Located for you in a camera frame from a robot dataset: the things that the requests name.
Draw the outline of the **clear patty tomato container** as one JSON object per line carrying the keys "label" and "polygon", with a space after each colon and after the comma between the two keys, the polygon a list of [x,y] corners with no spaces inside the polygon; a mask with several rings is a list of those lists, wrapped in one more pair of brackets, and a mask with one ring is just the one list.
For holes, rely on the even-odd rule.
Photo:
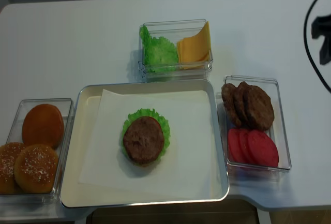
{"label": "clear patty tomato container", "polygon": [[249,163],[237,163],[230,160],[230,152],[228,149],[228,132],[231,128],[245,128],[249,132],[252,130],[257,130],[249,128],[247,126],[236,127],[232,124],[225,111],[223,101],[222,107],[224,109],[224,114],[222,116],[222,124],[224,128],[224,146],[225,146],[225,156],[229,168],[229,173],[237,177],[246,178],[272,178],[276,179],[280,175],[290,171],[291,159],[288,148],[287,134],[284,125],[284,118],[282,112],[281,98],[278,82],[275,79],[268,78],[254,78],[254,77],[244,77],[244,76],[226,76],[224,79],[224,84],[231,83],[236,88],[241,82],[245,81],[249,86],[255,85],[260,87],[271,99],[271,103],[274,109],[275,119],[270,129],[267,131],[261,131],[266,133],[274,142],[277,147],[279,154],[278,167],[266,167],[260,166],[256,162],[254,164]]}

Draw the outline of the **lettuce leaf on bun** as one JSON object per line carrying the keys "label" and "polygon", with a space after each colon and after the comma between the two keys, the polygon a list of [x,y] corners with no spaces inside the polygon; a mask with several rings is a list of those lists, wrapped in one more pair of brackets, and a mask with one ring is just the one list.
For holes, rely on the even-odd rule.
{"label": "lettuce leaf on bun", "polygon": [[154,119],[156,119],[159,122],[159,124],[162,127],[162,131],[163,131],[163,134],[165,137],[165,144],[164,144],[164,148],[163,148],[161,154],[157,158],[157,159],[160,159],[160,157],[166,153],[166,149],[170,145],[170,136],[171,135],[170,135],[169,121],[164,116],[160,115],[155,109],[138,109],[136,112],[128,115],[127,119],[124,121],[122,133],[121,133],[120,144],[121,144],[122,151],[127,156],[125,149],[124,149],[124,145],[123,145],[124,133],[126,132],[127,128],[131,125],[131,123],[133,121],[135,121],[139,117],[143,117],[143,116],[153,117]]}

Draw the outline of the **clear lettuce cheese container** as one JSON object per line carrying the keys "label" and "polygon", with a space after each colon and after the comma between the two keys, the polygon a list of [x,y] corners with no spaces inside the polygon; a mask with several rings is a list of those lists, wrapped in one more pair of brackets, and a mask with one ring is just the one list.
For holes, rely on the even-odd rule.
{"label": "clear lettuce cheese container", "polygon": [[[205,19],[195,19],[195,20],[182,20],[182,21],[168,21],[168,22],[146,22],[140,26],[144,25],[147,27],[150,35],[152,37],[159,38],[163,36],[169,39],[177,49],[177,42],[185,37],[191,37],[196,35],[205,25],[207,21]],[[198,67],[193,69],[182,69],[183,64],[175,64],[176,70],[162,73],[150,73],[146,71],[146,66],[143,64],[144,60],[144,49],[142,44],[142,39],[139,34],[139,70],[146,80],[148,81],[159,81],[159,80],[169,80],[169,79],[179,79],[184,77],[192,78],[203,78],[207,77],[212,70],[212,50],[210,52],[210,60],[207,62],[197,62]]]}

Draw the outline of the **white paper liner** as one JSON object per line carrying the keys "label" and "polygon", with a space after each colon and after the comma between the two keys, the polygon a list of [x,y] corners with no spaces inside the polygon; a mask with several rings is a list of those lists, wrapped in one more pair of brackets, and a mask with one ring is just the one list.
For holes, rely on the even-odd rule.
{"label": "white paper liner", "polygon": [[[170,145],[148,166],[121,147],[128,115],[151,109],[170,126]],[[222,194],[209,97],[203,90],[120,95],[103,91],[79,182],[100,190],[99,205],[199,200]]]}

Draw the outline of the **plain bun in container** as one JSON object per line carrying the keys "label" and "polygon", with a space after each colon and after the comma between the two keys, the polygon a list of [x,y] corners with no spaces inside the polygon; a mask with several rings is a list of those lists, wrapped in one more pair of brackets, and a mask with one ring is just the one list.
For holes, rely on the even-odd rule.
{"label": "plain bun in container", "polygon": [[22,125],[22,141],[26,146],[48,145],[56,149],[64,135],[64,121],[52,104],[39,104],[26,115]]}

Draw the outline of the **green lettuce leaves in container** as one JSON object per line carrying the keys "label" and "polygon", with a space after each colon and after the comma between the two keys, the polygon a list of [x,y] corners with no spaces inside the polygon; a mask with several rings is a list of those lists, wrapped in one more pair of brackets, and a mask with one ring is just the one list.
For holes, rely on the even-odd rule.
{"label": "green lettuce leaves in container", "polygon": [[178,63],[176,46],[167,38],[152,37],[146,26],[140,28],[140,38],[144,49],[143,64],[150,73],[175,71]]}

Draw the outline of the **tomato slice middle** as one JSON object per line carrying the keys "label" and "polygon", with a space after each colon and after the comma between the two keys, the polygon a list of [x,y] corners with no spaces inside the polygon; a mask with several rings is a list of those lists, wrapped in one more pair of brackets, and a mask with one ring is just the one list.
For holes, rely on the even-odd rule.
{"label": "tomato slice middle", "polygon": [[239,130],[239,145],[246,163],[254,164],[255,161],[253,160],[248,150],[248,133],[249,133],[248,129],[241,128]]}

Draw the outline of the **brown patty rear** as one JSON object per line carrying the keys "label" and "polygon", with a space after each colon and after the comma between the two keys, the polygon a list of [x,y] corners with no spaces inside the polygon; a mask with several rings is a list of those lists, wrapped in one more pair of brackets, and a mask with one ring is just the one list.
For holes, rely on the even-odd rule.
{"label": "brown patty rear", "polygon": [[233,95],[236,90],[236,87],[231,83],[226,83],[222,86],[221,90],[223,105],[228,118],[234,126],[241,127],[242,122],[236,113],[233,101]]}

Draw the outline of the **sesame bun left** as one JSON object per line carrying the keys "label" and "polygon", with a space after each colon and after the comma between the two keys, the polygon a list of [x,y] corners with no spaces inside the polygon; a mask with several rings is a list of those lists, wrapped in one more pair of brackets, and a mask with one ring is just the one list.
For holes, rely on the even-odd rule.
{"label": "sesame bun left", "polygon": [[14,163],[25,149],[23,143],[13,142],[1,146],[1,194],[12,195],[19,192],[14,179]]}

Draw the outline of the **sesame bun right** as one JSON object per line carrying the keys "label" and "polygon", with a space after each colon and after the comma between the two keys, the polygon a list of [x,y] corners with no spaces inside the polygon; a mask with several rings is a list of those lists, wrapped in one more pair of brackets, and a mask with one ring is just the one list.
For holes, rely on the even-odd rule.
{"label": "sesame bun right", "polygon": [[26,147],[14,163],[14,179],[25,193],[50,193],[54,184],[58,155],[50,146]]}

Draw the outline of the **brown patty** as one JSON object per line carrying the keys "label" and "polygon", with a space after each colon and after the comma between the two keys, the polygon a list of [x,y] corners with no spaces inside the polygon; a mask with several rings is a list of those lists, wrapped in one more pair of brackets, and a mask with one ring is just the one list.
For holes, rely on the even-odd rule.
{"label": "brown patty", "polygon": [[157,160],[164,144],[163,131],[157,128],[149,116],[133,121],[123,136],[127,156],[139,166],[146,166]]}
{"label": "brown patty", "polygon": [[245,114],[251,128],[267,131],[275,119],[270,97],[258,86],[249,86],[243,94]]}
{"label": "brown patty", "polygon": [[236,90],[236,87],[231,83],[226,83],[222,86],[221,90],[223,105],[228,118],[234,126],[241,127],[242,122],[236,113],[233,101],[233,95]]}
{"label": "brown patty", "polygon": [[236,113],[242,122],[242,125],[251,128],[251,125],[249,124],[249,120],[246,116],[245,101],[244,101],[244,92],[248,88],[249,85],[245,81],[241,82],[239,86],[235,89],[233,95],[233,103],[235,106]]}

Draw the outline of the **clear bun container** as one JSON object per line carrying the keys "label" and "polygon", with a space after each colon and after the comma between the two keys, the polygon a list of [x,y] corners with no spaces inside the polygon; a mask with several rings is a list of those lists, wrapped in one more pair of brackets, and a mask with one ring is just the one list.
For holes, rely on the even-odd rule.
{"label": "clear bun container", "polygon": [[19,103],[7,144],[12,142],[22,143],[22,128],[28,112],[40,104],[50,104],[58,108],[64,122],[64,134],[62,135],[59,146],[55,149],[58,155],[58,165],[55,171],[55,179],[50,192],[47,193],[15,193],[13,195],[1,195],[1,205],[5,204],[25,204],[25,203],[50,203],[59,199],[62,175],[65,168],[65,161],[70,143],[70,136],[74,121],[74,104],[70,98],[54,99],[30,99],[22,100]]}

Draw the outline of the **yellow cheese slices stack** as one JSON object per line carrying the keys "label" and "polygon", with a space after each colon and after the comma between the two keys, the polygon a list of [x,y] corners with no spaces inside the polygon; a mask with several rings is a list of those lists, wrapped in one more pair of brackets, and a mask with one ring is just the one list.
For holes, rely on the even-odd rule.
{"label": "yellow cheese slices stack", "polygon": [[198,67],[197,62],[210,60],[211,41],[209,22],[194,36],[185,37],[177,42],[177,55],[182,69]]}

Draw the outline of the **tomato slice front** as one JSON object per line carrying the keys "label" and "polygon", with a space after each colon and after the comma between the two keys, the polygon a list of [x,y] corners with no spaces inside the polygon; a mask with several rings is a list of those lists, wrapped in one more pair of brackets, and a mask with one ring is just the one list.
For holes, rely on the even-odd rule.
{"label": "tomato slice front", "polygon": [[278,167],[279,154],[272,139],[264,132],[252,130],[248,133],[248,150],[260,166]]}

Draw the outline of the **sesame bun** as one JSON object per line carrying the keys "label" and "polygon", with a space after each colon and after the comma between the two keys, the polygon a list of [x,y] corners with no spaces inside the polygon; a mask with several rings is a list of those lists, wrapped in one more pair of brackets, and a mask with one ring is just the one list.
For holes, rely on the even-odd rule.
{"label": "sesame bun", "polygon": [[13,142],[1,146],[1,194],[12,195],[19,192],[14,179],[14,163],[25,149],[23,143]]}
{"label": "sesame bun", "polygon": [[54,184],[58,155],[50,146],[26,147],[14,163],[14,179],[25,193],[50,193]]}

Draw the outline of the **white serving tray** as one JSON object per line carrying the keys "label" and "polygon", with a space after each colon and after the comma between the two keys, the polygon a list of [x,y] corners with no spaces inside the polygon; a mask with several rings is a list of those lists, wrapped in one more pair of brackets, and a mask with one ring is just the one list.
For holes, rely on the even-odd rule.
{"label": "white serving tray", "polygon": [[[186,92],[203,90],[209,97],[212,112],[212,126],[214,129],[215,150],[217,155],[218,173],[222,184],[222,194],[217,198],[199,200],[173,200],[158,202],[122,203],[112,205],[99,205],[97,198],[101,196],[100,190],[93,186],[85,186],[79,182],[79,177],[84,165],[84,159],[89,148],[90,138],[96,123],[98,109],[103,91],[120,95],[159,94],[172,92]],[[224,161],[220,128],[218,123],[217,105],[212,85],[203,79],[180,80],[154,83],[126,83],[90,85],[83,88],[77,100],[76,115],[68,149],[66,165],[63,173],[60,199],[63,206],[76,207],[110,207],[125,205],[153,205],[189,202],[210,202],[223,200],[229,192],[229,180]]]}

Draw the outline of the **brown patty front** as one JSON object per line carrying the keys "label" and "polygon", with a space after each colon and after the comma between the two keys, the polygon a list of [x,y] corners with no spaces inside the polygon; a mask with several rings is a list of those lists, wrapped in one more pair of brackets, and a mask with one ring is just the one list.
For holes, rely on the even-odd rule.
{"label": "brown patty front", "polygon": [[157,160],[164,144],[163,131],[157,128],[149,116],[133,121],[123,136],[127,156],[139,166],[146,166]]}

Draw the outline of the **tomato slice rear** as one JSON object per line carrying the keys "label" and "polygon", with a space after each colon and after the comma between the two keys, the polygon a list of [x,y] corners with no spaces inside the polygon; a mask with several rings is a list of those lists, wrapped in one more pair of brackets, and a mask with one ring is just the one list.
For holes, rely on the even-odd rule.
{"label": "tomato slice rear", "polygon": [[228,132],[228,149],[230,160],[237,163],[245,163],[245,157],[239,144],[239,132],[237,128],[231,128]]}

